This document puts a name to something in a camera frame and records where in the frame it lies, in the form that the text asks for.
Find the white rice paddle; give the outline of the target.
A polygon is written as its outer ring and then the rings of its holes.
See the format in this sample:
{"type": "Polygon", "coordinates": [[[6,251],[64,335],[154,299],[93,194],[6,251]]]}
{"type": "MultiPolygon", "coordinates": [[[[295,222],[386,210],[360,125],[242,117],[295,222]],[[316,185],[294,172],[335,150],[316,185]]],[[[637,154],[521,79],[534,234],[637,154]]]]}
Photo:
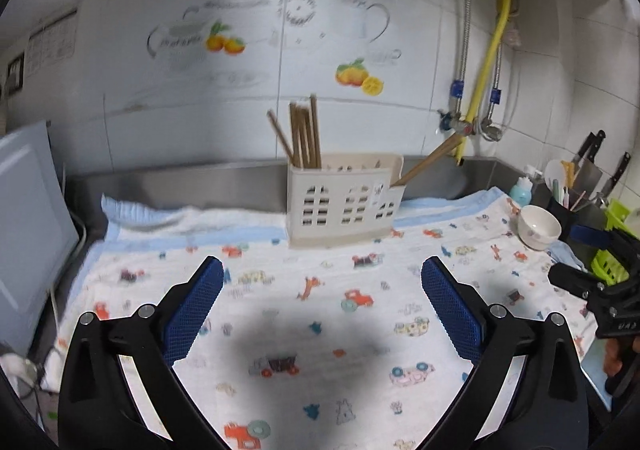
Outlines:
{"type": "Polygon", "coordinates": [[[566,172],[561,160],[552,159],[544,167],[544,182],[551,192],[553,199],[565,204],[566,172]]]}

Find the white microwave oven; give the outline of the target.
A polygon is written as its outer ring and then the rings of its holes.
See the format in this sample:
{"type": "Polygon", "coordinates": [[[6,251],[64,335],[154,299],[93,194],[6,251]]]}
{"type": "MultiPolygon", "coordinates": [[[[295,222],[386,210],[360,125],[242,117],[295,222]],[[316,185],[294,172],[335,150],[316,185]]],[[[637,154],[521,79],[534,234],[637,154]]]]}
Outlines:
{"type": "Polygon", "coordinates": [[[26,356],[78,241],[42,122],[1,138],[0,214],[1,343],[26,356]]]}

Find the blue dish soap bottle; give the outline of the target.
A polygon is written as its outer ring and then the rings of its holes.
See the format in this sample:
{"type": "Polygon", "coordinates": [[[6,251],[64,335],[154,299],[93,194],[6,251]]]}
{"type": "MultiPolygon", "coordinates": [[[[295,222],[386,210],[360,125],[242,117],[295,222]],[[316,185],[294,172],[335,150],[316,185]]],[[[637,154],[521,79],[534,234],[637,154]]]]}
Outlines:
{"type": "Polygon", "coordinates": [[[524,175],[511,187],[509,197],[518,207],[526,207],[532,202],[534,187],[542,173],[535,166],[526,165],[524,175]]]}

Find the black utensil caddy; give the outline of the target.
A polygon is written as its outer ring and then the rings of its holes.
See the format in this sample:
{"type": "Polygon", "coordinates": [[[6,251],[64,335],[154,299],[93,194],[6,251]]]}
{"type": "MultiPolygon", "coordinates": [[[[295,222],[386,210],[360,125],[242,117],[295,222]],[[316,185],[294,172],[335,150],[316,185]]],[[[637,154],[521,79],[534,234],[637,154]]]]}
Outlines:
{"type": "Polygon", "coordinates": [[[544,208],[550,212],[561,225],[559,241],[566,242],[570,239],[570,231],[575,225],[587,226],[595,229],[603,229],[605,226],[604,212],[588,200],[582,200],[574,210],[564,207],[550,193],[544,208]]]}

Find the printed white baby blanket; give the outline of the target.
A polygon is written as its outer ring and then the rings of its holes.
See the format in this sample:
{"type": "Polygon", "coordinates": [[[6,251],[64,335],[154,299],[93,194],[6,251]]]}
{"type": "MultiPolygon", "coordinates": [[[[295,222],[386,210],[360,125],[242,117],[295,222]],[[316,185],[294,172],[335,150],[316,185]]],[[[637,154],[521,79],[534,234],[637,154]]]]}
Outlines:
{"type": "Polygon", "coordinates": [[[562,314],[579,354],[596,333],[585,303],[547,278],[573,253],[526,248],[518,206],[499,189],[408,201],[388,236],[311,250],[290,246],[280,214],[183,209],[138,222],[122,203],[103,207],[106,235],[70,290],[44,387],[60,387],[82,313],[106,320],[158,303],[213,256],[224,288],[175,370],[235,449],[415,447],[471,370],[422,292],[431,256],[515,316],[562,314]]]}

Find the black handled cleaver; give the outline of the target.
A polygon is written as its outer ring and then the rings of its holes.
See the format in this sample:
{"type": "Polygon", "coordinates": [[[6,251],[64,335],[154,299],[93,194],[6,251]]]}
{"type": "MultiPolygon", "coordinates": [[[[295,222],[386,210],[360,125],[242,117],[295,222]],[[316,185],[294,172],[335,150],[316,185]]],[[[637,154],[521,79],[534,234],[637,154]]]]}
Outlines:
{"type": "Polygon", "coordinates": [[[582,157],[582,164],[575,177],[573,190],[584,201],[588,200],[599,183],[602,171],[597,167],[596,157],[605,140],[606,133],[599,129],[590,140],[586,154],[582,157]]]}

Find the white ceramic bowl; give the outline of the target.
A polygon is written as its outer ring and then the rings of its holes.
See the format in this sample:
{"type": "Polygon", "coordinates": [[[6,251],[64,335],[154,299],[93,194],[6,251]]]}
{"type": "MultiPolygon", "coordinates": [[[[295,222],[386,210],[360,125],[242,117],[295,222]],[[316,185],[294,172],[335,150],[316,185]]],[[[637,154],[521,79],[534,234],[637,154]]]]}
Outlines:
{"type": "Polygon", "coordinates": [[[529,204],[518,213],[518,236],[532,250],[547,250],[561,233],[561,224],[542,207],[529,204]]]}

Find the black handled kitchen knife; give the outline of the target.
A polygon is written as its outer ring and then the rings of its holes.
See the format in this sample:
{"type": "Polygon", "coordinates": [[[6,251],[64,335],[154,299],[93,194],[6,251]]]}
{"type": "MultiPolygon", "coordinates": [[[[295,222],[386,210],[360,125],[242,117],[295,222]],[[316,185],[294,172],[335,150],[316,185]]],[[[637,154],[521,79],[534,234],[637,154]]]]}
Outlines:
{"type": "Polygon", "coordinates": [[[613,175],[605,182],[604,186],[600,191],[599,196],[599,205],[600,207],[606,207],[608,205],[608,197],[611,196],[611,193],[617,183],[620,181],[624,173],[626,172],[627,166],[631,160],[631,154],[628,151],[625,151],[620,158],[620,162],[617,164],[616,170],[613,175]]]}

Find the cream plastic utensil holder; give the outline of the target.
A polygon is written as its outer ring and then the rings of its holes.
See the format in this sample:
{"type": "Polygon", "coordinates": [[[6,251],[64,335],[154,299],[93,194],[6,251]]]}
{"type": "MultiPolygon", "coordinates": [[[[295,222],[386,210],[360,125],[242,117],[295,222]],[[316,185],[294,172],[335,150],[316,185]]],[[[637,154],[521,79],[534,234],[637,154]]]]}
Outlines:
{"type": "Polygon", "coordinates": [[[396,153],[327,153],[319,169],[288,167],[286,230],[295,248],[332,248],[388,236],[405,188],[396,153]]]}

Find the wall power socket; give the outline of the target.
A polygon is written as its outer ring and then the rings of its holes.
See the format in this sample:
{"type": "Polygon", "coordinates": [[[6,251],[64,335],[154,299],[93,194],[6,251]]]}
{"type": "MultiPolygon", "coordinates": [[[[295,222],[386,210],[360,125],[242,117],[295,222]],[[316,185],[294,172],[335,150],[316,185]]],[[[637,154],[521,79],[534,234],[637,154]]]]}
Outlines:
{"type": "Polygon", "coordinates": [[[6,70],[6,94],[12,96],[21,92],[24,86],[25,53],[21,53],[9,62],[6,70]]]}

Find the red handled water valve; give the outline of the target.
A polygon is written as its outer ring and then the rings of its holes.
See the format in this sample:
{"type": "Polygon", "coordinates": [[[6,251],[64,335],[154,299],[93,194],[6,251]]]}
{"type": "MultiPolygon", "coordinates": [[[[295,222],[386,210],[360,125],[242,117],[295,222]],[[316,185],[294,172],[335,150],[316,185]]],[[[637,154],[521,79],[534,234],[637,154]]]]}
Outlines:
{"type": "Polygon", "coordinates": [[[442,132],[456,133],[463,137],[470,136],[473,133],[473,123],[462,120],[460,114],[439,109],[439,129],[442,132]]]}

